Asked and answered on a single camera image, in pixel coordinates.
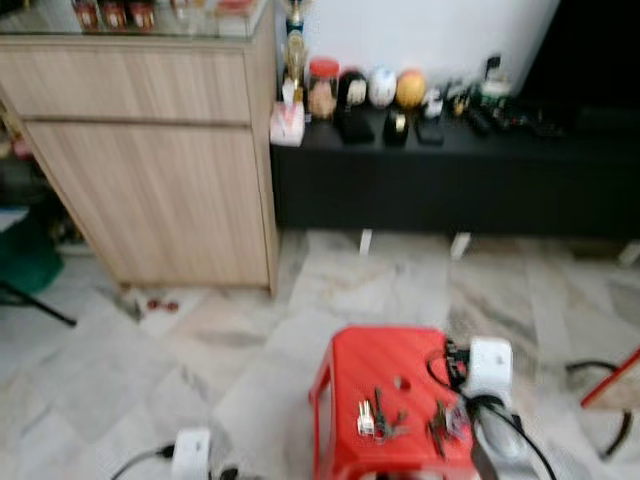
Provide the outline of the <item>dark key bunch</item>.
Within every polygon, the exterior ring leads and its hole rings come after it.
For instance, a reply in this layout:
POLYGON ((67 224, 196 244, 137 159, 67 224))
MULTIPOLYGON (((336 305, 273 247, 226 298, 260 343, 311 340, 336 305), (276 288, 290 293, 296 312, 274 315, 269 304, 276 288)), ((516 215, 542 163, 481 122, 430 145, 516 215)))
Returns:
POLYGON ((434 411, 428 419, 428 438, 436 457, 454 460, 470 453, 470 417, 463 399, 435 399, 434 411))

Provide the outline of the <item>silver key bunch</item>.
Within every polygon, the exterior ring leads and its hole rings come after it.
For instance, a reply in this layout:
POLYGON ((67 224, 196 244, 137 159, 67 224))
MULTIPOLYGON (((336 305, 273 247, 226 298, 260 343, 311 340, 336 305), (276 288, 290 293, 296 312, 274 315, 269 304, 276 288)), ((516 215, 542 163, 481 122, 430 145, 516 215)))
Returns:
POLYGON ((372 397, 366 398, 358 404, 357 433, 366 436, 375 443, 385 444, 390 439, 397 438, 408 433, 404 425, 407 421, 407 412, 398 412, 396 416, 389 417, 383 407, 383 389, 375 387, 372 397))

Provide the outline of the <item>red plastic stool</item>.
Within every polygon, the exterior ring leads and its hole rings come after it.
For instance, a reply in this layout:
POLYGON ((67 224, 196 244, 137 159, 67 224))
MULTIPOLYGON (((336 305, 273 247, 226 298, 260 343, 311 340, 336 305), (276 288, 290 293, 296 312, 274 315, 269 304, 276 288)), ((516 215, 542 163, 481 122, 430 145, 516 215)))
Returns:
POLYGON ((477 480, 470 453, 440 460, 428 438, 435 399, 465 401, 467 347, 425 326, 347 326, 333 335, 308 393, 315 424, 314 480, 389 477, 477 480), (385 444, 357 433, 358 404, 383 389, 389 417, 407 412, 408 433, 385 444))

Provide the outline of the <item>wooden chair with black legs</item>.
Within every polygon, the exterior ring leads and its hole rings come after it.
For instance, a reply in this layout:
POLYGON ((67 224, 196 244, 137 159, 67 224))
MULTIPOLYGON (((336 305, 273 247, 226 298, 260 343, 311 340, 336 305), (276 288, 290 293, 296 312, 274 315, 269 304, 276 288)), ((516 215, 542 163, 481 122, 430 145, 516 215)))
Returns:
MULTIPOLYGON (((607 403, 607 397, 611 394, 612 390, 621 390, 623 380, 626 379, 628 372, 639 365, 639 361, 640 348, 637 347, 622 364, 611 364, 611 362, 596 360, 596 358, 586 358, 586 360, 567 364, 564 366, 564 372, 572 376, 575 375, 576 372, 585 370, 595 369, 608 371, 608 374, 605 375, 602 380, 599 380, 599 383, 595 384, 595 387, 591 388, 579 402, 582 410, 589 410, 589 408, 599 407, 602 402, 607 403)), ((617 433, 614 434, 611 443, 609 443, 603 451, 599 452, 599 458, 602 461, 612 460, 612 458, 621 451, 628 436, 630 436, 632 426, 634 426, 634 408, 621 406, 614 408, 621 412, 620 426, 618 426, 617 433)))

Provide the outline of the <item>light wood cabinet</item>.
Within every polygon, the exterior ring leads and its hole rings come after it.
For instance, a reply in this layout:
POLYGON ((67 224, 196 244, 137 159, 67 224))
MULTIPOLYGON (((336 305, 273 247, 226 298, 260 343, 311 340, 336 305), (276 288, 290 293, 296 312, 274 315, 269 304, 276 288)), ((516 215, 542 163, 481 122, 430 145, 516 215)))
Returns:
POLYGON ((0 104, 88 246, 124 287, 274 291, 274 0, 154 0, 151 31, 72 1, 0 15, 0 104))

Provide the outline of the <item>pink tissue pack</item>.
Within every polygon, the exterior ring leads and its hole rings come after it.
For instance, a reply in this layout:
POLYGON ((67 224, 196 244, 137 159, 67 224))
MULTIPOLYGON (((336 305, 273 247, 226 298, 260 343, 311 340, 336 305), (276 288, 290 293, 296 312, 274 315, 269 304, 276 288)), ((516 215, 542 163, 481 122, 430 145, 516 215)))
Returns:
POLYGON ((307 114, 301 102, 275 102, 269 122, 271 145, 297 147, 305 137, 307 114))

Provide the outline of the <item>black low bench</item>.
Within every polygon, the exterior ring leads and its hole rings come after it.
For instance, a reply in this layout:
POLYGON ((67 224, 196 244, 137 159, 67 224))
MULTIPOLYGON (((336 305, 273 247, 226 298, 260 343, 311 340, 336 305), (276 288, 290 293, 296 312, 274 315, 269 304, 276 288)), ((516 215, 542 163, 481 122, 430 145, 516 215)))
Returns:
POLYGON ((393 230, 630 239, 639 233, 640 120, 561 137, 480 136, 444 120, 439 145, 410 132, 347 145, 308 125, 270 148, 276 223, 287 229, 393 230))

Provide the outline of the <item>black wallet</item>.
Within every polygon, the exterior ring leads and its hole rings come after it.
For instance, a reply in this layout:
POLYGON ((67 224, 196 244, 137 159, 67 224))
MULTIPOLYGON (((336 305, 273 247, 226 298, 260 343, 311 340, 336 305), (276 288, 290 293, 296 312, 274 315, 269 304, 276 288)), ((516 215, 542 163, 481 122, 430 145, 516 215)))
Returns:
POLYGON ((343 145, 369 145, 375 140, 370 124, 360 108, 340 108, 333 115, 335 128, 343 145))

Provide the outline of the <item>red-lid plastic jar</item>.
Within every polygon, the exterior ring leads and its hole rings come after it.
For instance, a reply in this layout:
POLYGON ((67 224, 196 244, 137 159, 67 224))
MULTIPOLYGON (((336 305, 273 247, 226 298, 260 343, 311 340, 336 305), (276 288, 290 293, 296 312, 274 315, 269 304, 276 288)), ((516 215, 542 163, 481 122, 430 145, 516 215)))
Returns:
POLYGON ((339 61, 328 56, 316 56, 308 63, 306 110, 316 122, 332 118, 337 110, 339 73, 339 61))

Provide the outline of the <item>white round figure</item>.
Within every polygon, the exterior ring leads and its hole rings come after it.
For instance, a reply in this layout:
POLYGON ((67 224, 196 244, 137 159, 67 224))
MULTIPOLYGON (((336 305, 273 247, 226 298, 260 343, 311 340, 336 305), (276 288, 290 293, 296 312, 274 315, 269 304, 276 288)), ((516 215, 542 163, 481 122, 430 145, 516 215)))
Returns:
POLYGON ((374 108, 388 108, 396 100, 398 76, 394 70, 378 67, 367 77, 367 101, 374 108))

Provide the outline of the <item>orange round figure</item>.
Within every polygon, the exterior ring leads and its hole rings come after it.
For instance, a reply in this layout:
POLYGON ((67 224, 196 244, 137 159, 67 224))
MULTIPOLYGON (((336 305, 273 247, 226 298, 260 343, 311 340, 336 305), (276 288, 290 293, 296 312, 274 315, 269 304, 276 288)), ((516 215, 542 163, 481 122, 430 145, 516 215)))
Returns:
POLYGON ((396 105, 410 111, 420 108, 428 93, 428 81, 421 70, 408 69, 399 74, 396 83, 396 105))

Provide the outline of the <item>green white figure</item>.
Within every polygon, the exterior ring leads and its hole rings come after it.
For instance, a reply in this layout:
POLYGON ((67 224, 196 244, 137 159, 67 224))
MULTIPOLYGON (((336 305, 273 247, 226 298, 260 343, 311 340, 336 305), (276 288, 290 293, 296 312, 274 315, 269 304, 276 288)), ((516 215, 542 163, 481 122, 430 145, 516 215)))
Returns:
POLYGON ((497 104, 497 102, 506 101, 509 97, 511 84, 500 67, 502 67, 500 54, 486 59, 483 82, 480 83, 480 99, 485 104, 497 104))

